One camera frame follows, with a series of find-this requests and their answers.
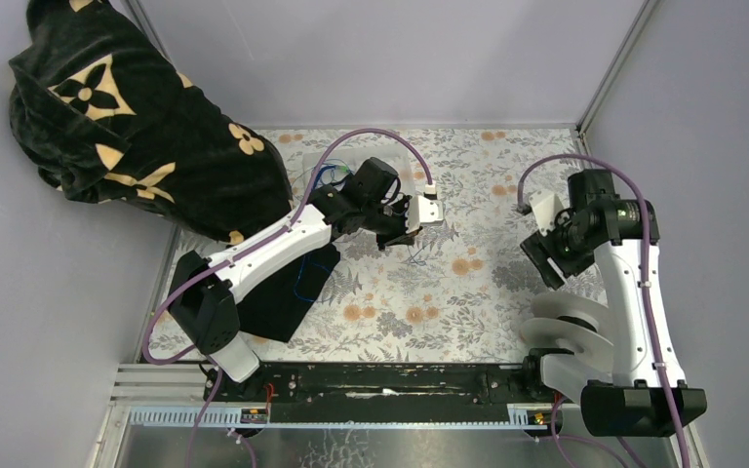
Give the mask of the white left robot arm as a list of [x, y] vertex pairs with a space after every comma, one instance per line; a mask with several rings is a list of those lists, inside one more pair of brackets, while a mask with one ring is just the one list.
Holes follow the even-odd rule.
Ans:
[[161, 305], [226, 377], [226, 388], [242, 401], [262, 391], [259, 358], [239, 333], [238, 306], [255, 290], [290, 288], [297, 302], [310, 303], [297, 289], [309, 259], [340, 237], [360, 230], [375, 236], [381, 251], [410, 245], [426, 224], [442, 218], [434, 184], [418, 191], [376, 157], [362, 162], [339, 182], [315, 180], [303, 203], [243, 244], [202, 257], [182, 256], [169, 297]]

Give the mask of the white perforated spool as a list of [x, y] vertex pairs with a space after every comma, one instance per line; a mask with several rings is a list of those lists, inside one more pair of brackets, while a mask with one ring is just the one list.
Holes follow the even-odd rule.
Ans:
[[614, 319], [607, 306], [569, 292], [546, 292], [531, 304], [532, 317], [519, 328], [530, 348], [572, 351], [585, 365], [610, 372], [613, 365]]

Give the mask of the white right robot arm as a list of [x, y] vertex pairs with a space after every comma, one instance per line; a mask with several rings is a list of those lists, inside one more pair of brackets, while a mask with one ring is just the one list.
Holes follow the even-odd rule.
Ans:
[[707, 400], [669, 335], [653, 207], [621, 197], [606, 170], [571, 175], [568, 193], [539, 190], [523, 205], [536, 230], [521, 247], [547, 292], [520, 329], [530, 347], [522, 392], [568, 397], [597, 437], [673, 436]]

